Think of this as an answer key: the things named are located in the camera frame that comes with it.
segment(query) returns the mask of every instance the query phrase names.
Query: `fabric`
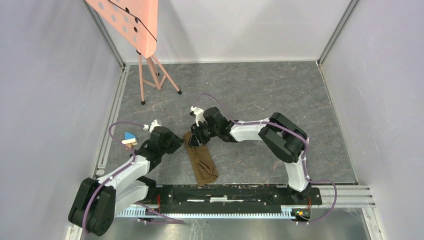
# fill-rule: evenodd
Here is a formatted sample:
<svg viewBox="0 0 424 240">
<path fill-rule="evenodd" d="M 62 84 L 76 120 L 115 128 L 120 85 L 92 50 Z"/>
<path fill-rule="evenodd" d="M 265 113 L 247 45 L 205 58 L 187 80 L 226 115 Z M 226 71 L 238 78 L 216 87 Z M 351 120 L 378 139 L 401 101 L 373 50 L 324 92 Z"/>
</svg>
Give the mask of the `fabric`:
<svg viewBox="0 0 424 240">
<path fill-rule="evenodd" d="M 191 132 L 185 133 L 182 138 L 184 139 L 185 149 L 187 149 L 197 184 L 203 186 L 215 182 L 218 178 L 218 171 L 208 147 L 206 145 L 199 147 L 189 146 L 192 138 Z"/>
</svg>

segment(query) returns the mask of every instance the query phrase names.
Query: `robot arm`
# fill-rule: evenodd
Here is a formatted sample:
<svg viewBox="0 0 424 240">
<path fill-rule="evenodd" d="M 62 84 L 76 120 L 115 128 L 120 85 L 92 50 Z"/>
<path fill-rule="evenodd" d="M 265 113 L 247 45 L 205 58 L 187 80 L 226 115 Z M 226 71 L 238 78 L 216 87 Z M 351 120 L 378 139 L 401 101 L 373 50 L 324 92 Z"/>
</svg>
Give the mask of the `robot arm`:
<svg viewBox="0 0 424 240">
<path fill-rule="evenodd" d="M 284 162 L 289 189 L 297 197 L 306 198 L 311 184 L 304 176 L 302 155 L 305 146 L 303 141 L 275 126 L 266 124 L 266 122 L 287 128 L 305 140 L 308 136 L 281 113 L 275 112 L 271 117 L 257 121 L 236 120 L 240 124 L 228 121 L 216 107 L 211 107 L 205 111 L 191 107 L 190 114 L 196 118 L 196 123 L 191 126 L 192 137 L 189 146 L 198 147 L 201 144 L 208 143 L 213 137 L 219 137 L 226 143 L 246 140 L 263 141 L 274 155 Z"/>
<path fill-rule="evenodd" d="M 150 126 L 150 139 L 135 151 L 133 158 L 113 172 L 98 179 L 82 181 L 68 215 L 68 220 L 82 227 L 84 212 L 94 191 L 111 178 L 99 191 L 87 216 L 86 229 L 97 236 L 103 235 L 111 226 L 115 216 L 130 205 L 143 201 L 149 203 L 156 196 L 156 181 L 145 177 L 161 161 L 164 154 L 174 153 L 184 140 L 161 126 L 156 120 Z"/>
</svg>

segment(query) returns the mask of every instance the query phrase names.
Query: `blue block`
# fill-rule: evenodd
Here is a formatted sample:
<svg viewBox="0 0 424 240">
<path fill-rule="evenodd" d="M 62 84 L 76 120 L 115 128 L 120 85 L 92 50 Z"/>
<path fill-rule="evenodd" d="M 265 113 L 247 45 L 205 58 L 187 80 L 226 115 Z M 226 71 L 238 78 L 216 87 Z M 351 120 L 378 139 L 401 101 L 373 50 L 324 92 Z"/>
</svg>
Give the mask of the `blue block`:
<svg viewBox="0 0 424 240">
<path fill-rule="evenodd" d="M 132 133 L 126 132 L 125 133 L 125 140 L 135 139 L 136 136 Z"/>
</svg>

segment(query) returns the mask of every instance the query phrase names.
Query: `miniature ironing board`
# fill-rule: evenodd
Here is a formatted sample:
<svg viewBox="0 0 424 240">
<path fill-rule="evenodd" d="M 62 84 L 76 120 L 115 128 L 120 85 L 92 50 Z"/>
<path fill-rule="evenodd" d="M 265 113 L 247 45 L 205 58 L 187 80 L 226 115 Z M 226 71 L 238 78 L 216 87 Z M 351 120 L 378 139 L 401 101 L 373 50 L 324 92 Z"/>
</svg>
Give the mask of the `miniature ironing board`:
<svg viewBox="0 0 424 240">
<path fill-rule="evenodd" d="M 136 49 L 138 53 L 142 105 L 146 104 L 144 83 L 161 90 L 165 79 L 168 79 L 178 94 L 182 93 L 155 56 L 158 30 L 158 0 L 85 1 Z M 154 83 L 143 79 L 142 55 L 146 58 Z M 153 60 L 163 71 L 164 76 L 160 82 L 158 80 L 159 72 Z"/>
</svg>

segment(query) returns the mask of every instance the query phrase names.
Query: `white backdrop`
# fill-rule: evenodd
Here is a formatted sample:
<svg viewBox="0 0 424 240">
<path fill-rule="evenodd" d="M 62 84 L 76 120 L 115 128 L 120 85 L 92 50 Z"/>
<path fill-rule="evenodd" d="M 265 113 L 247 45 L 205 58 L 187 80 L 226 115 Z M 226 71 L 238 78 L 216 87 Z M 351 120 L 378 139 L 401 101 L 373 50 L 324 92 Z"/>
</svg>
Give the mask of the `white backdrop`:
<svg viewBox="0 0 424 240">
<path fill-rule="evenodd" d="M 423 1 L 360 1 L 323 65 L 389 240 L 423 239 L 423 16 Z"/>
<path fill-rule="evenodd" d="M 317 60 L 349 0 L 159 0 L 156 56 L 166 62 Z M 137 54 L 103 20 L 123 60 Z"/>
<path fill-rule="evenodd" d="M 120 73 L 80 0 L 0 7 L 0 239 L 62 240 Z"/>
</svg>

